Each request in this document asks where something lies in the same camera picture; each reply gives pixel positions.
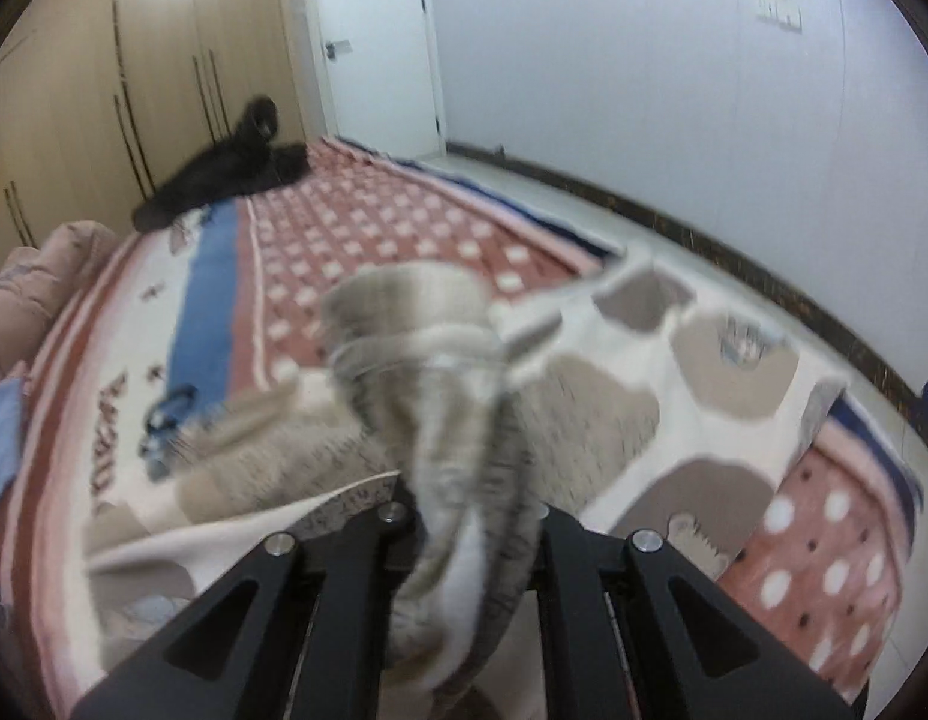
wardrobe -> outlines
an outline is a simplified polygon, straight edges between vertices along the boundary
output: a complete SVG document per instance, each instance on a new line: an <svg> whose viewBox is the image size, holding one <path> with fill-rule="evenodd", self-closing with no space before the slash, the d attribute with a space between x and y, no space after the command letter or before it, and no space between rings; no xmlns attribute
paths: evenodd
<svg viewBox="0 0 928 720"><path fill-rule="evenodd" d="M0 264L131 210L270 95L304 139L283 0L34 0L0 50Z"/></svg>

blue stripe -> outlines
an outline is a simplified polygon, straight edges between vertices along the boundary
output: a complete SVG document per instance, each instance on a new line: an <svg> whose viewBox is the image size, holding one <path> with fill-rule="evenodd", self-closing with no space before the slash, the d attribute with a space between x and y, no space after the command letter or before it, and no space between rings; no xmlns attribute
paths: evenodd
<svg viewBox="0 0 928 720"><path fill-rule="evenodd" d="M205 219L167 372L168 392L184 385L197 389L192 413L227 399L237 297L235 201L217 203Z"/></svg>
<svg viewBox="0 0 928 720"><path fill-rule="evenodd" d="M917 507L923 509L923 490L920 483L910 474L906 473L891 457L887 451L880 445L870 428L863 419L851 408L851 404L846 402L844 397L837 398L837 401L830 409L830 416L836 419L849 432L853 433L862 442L867 445L870 453L884 469L894 485L897 492L897 498L900 500L900 507L903 509L904 519L907 521L907 531L910 536L910 545L914 545L914 528L917 521Z"/></svg>

pink pillow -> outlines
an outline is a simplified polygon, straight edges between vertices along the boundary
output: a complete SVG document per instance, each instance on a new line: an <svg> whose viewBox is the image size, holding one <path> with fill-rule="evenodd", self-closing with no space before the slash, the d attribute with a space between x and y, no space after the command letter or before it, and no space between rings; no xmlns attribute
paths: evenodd
<svg viewBox="0 0 928 720"><path fill-rule="evenodd" d="M33 362L67 301L96 276L118 239L95 221L58 227L40 251L11 252L0 271L0 378Z"/></svg>

light switch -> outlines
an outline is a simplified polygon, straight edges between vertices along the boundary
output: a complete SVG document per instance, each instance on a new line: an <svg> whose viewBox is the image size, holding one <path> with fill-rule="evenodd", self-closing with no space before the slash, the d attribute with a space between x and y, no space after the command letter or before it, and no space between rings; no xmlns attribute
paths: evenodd
<svg viewBox="0 0 928 720"><path fill-rule="evenodd" d="M775 23L792 32L803 32L801 6L793 0L758 0L756 15L763 22Z"/></svg>

bed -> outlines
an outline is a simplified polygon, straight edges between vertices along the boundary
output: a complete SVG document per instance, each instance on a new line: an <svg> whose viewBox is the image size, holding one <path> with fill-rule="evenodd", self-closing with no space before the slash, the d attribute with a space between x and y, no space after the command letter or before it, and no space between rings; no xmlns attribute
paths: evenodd
<svg viewBox="0 0 928 720"><path fill-rule="evenodd" d="M321 297L418 259L477 271L502 337L531 338L513 386L560 425L537 447L551 456L545 498L595 530L666 533L854 702L899 607L921 493L839 368L640 245L606 251L350 143L315 143L311 162L298 185L123 242L34 360L21 467L0 502L0 594L8 659L54 714L259 538L339 504L328 490L88 562L88 519L167 472L155 405L182 421L301 371L323 386ZM359 508L386 492L347 494ZM134 573L155 555L177 579ZM528 598L478 680L504 720L542 701L539 659L505 657L533 627Z"/></svg>

